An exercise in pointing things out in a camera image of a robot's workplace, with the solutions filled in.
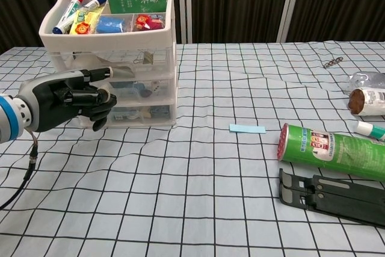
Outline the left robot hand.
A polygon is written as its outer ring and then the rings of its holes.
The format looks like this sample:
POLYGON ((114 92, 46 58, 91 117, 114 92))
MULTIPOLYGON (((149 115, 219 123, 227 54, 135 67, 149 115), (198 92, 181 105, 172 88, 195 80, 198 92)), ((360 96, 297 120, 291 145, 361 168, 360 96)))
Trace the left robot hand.
POLYGON ((45 132, 75 117, 84 116, 100 130, 117 98, 105 88, 92 85, 112 76, 112 68, 67 70, 27 80, 17 97, 31 112, 28 129, 45 132))

